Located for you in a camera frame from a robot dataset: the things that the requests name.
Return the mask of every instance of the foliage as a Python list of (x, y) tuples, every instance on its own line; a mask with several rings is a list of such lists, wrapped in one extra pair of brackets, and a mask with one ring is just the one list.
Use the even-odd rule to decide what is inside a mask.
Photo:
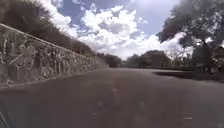
[(170, 44), (168, 47), (169, 50), (166, 51), (166, 54), (172, 60), (176, 58), (183, 58), (191, 53), (191, 48), (182, 48), (179, 44)]
[(141, 56), (133, 55), (128, 58), (125, 66), (129, 68), (167, 68), (170, 59), (164, 51), (148, 51)]
[(224, 48), (222, 46), (217, 47), (216, 49), (214, 49), (213, 52), (213, 58), (215, 60), (215, 63), (218, 67), (222, 67), (224, 68)]
[(203, 65), (203, 50), (201, 46), (194, 49), (192, 53), (192, 60), (194, 65)]
[(95, 56), (87, 45), (62, 33), (49, 21), (50, 14), (41, 4), (33, 0), (0, 0), (0, 3), (1, 23), (76, 53)]
[(122, 66), (122, 60), (118, 56), (98, 53), (97, 56), (107, 63), (111, 68), (118, 68)]
[(185, 47), (202, 47), (203, 63), (212, 66), (212, 48), (224, 40), (224, 1), (182, 0), (158, 34), (161, 42), (174, 38), (178, 33), (183, 37), (179, 43)]

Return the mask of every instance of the cloud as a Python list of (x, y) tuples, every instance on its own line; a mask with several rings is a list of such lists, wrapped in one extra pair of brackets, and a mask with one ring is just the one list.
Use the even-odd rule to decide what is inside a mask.
[(161, 5), (169, 5), (173, 3), (178, 3), (181, 0), (130, 0), (130, 3), (139, 4), (142, 6), (161, 6)]
[(181, 37), (177, 35), (161, 44), (157, 36), (148, 36), (139, 30), (138, 25), (147, 24), (147, 21), (141, 17), (137, 18), (136, 14), (135, 10), (129, 12), (123, 9), (123, 6), (115, 6), (98, 13), (91, 9), (86, 10), (82, 21), (89, 30), (79, 39), (87, 42), (98, 52), (126, 59), (133, 54), (140, 55), (149, 50), (166, 50), (168, 44), (176, 43)]
[(43, 7), (45, 7), (51, 15), (51, 21), (56, 27), (58, 27), (62, 32), (68, 33), (73, 37), (77, 37), (77, 30), (79, 29), (78, 25), (70, 25), (71, 17), (64, 16), (58, 11), (57, 5), (54, 3), (63, 3), (63, 0), (36, 0), (40, 2)]
[(62, 8), (63, 2), (63, 0), (52, 0), (53, 5), (55, 5), (57, 8)]
[(60, 4), (55, 4), (55, 1), (39, 0), (50, 11), (51, 21), (62, 32), (84, 41), (95, 51), (114, 54), (122, 59), (149, 50), (166, 50), (169, 44), (178, 42), (181, 37), (177, 35), (174, 39), (160, 44), (157, 36), (153, 34), (149, 36), (139, 29), (140, 25), (148, 22), (138, 17), (136, 10), (128, 11), (123, 6), (99, 10), (94, 3), (89, 9), (81, 5), (84, 13), (80, 19), (82, 27), (77, 24), (71, 25), (72, 18), (61, 14), (58, 11)]
[(81, 4), (81, 1), (80, 1), (80, 0), (72, 0), (72, 2), (73, 2), (74, 4)]

